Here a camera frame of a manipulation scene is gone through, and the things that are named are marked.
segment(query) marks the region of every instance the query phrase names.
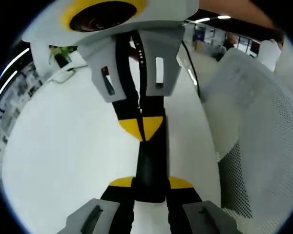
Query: fluorescent light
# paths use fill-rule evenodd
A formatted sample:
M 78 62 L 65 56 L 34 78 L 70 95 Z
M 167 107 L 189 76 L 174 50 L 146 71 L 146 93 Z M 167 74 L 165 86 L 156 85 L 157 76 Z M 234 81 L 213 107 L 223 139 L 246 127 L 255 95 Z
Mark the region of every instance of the fluorescent light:
M 193 81 L 194 85 L 196 86 L 197 85 L 197 82 L 196 82 L 196 79 L 194 78 L 194 76 L 193 76 L 192 71 L 190 70 L 190 68 L 188 69 L 188 72 L 190 74 L 191 80 Z
M 200 23 L 200 22 L 205 22 L 205 21 L 209 21 L 210 18 L 202 18 L 202 19 L 198 19 L 195 21 L 195 23 Z
M 12 59 L 12 61 L 9 62 L 9 64 L 6 66 L 6 68 L 3 70 L 3 72 L 0 75 L 0 78 L 2 77 L 2 75 L 6 72 L 6 70 L 9 69 L 9 67 L 15 63 L 16 60 L 18 60 L 20 57 L 22 57 L 26 52 L 29 51 L 29 48 L 25 49 L 23 52 L 21 52 L 19 55 L 17 55 L 14 59 Z
M 10 83 L 11 79 L 16 75 L 17 71 L 14 71 L 13 74 L 9 77 L 9 79 L 4 83 L 4 85 L 0 89 L 0 95 L 4 91 L 5 87 Z
M 230 16 L 217 16 L 220 20 L 230 19 Z

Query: white table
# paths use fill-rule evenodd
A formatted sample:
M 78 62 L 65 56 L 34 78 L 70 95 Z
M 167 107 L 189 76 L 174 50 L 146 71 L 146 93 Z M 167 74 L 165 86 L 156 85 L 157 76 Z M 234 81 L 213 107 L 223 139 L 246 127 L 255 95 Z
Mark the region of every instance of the white table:
M 138 64 L 130 60 L 137 81 Z M 3 157 L 2 180 L 12 207 L 33 234 L 54 234 L 68 215 L 100 198 L 116 178 L 134 176 L 139 142 L 118 124 L 111 104 L 83 68 L 64 84 L 48 83 L 26 104 Z M 220 206 L 215 149 L 186 69 L 165 99 L 170 174 L 190 181 Z M 170 233 L 166 204 L 135 203 L 131 233 Z

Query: desk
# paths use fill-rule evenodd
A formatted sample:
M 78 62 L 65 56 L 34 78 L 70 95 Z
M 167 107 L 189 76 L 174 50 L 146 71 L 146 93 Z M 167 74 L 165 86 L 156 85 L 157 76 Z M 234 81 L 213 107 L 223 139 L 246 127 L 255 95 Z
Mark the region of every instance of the desk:
M 130 59 L 137 83 L 138 64 Z M 54 234 L 68 215 L 100 198 L 116 178 L 136 172 L 139 142 L 118 124 L 79 69 L 67 82 L 46 84 L 26 104 L 5 149 L 7 197 L 33 234 Z M 190 181 L 203 200 L 220 205 L 220 182 L 209 125 L 185 68 L 165 99 L 170 174 Z M 135 203 L 131 233 L 170 233 L 165 203 Z

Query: white mesh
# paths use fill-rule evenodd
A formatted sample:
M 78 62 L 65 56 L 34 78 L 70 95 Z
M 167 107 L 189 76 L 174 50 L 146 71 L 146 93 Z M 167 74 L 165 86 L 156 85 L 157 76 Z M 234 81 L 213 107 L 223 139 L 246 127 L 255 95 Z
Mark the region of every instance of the white mesh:
M 276 233 L 293 211 L 293 95 L 262 64 L 230 49 L 202 101 L 224 211 L 243 233 Z

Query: yellow ring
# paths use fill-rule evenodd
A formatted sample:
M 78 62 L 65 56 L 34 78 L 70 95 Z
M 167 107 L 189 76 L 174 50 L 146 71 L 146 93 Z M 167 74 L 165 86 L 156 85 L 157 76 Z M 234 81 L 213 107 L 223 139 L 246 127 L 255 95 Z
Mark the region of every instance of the yellow ring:
M 133 17 L 140 14 L 146 7 L 146 0 L 75 0 L 64 10 L 61 17 L 62 25 L 68 30 L 73 31 L 69 24 L 75 15 L 90 6 L 107 1 L 122 1 L 134 5 L 137 8 L 137 12 Z

